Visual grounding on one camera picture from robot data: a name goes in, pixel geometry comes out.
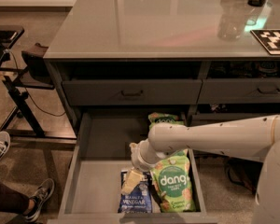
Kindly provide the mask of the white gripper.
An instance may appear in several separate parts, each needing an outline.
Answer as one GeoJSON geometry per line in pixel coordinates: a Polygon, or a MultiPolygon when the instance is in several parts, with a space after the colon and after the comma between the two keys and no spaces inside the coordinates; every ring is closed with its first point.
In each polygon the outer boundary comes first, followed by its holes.
{"type": "Polygon", "coordinates": [[[147,139],[139,143],[130,143],[130,150],[131,161],[135,169],[131,169],[128,174],[122,173],[122,195],[129,195],[142,181],[144,177],[142,172],[148,172],[154,168],[160,160],[163,160],[167,157],[165,153],[156,151],[147,139]]]}

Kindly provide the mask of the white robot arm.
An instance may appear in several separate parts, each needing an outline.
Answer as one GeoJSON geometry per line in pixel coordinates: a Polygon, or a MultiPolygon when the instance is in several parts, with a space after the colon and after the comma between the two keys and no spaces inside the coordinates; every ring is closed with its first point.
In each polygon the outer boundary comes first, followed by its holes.
{"type": "Polygon", "coordinates": [[[280,224],[280,114],[192,127],[158,123],[130,144],[132,164],[146,172],[186,148],[261,162],[251,224],[280,224]]]}

